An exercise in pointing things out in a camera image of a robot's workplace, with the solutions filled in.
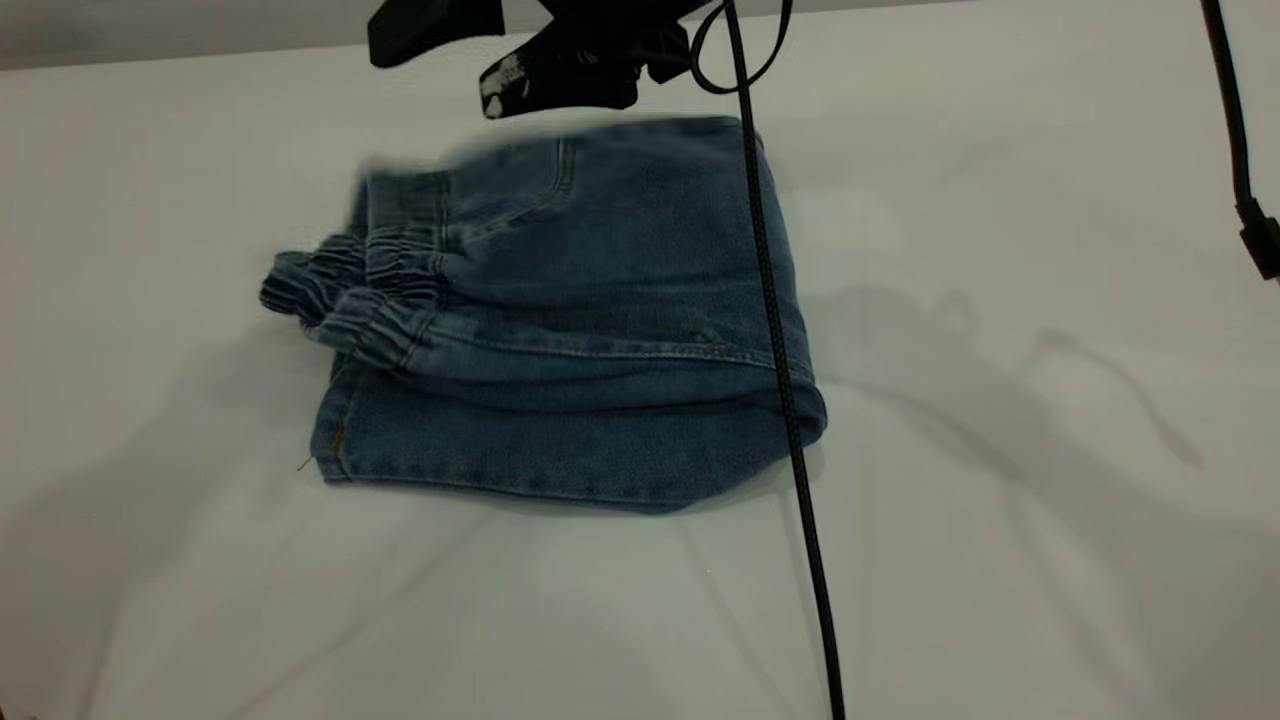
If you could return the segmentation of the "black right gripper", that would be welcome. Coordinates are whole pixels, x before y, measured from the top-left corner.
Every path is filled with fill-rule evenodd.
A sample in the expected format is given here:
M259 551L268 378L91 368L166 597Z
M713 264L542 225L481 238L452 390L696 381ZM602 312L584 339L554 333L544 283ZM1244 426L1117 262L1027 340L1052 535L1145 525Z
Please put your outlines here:
M480 76L490 120L573 108L623 110L641 67L657 83L690 70L680 22L707 1L541 1L550 22ZM384 1L367 20L372 67L389 69L447 44L506 33L500 1Z

